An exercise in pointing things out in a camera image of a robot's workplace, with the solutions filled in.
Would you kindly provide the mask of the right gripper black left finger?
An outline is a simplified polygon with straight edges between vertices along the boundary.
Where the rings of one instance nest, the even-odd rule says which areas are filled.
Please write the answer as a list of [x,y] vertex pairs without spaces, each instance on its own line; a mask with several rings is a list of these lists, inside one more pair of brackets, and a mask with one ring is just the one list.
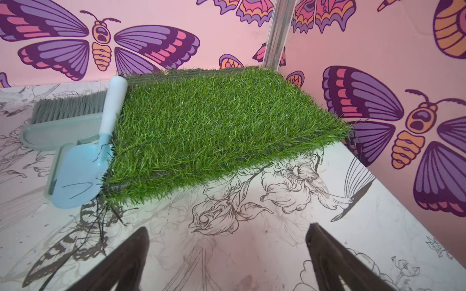
[[139,228],[69,290],[138,291],[149,245],[147,228]]

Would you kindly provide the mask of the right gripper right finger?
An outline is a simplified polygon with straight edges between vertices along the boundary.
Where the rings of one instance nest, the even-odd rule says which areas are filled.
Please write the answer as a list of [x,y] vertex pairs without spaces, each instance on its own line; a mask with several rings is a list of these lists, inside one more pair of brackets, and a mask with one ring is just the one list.
[[306,234],[306,245],[321,291],[391,291],[392,288],[351,254],[318,223]]

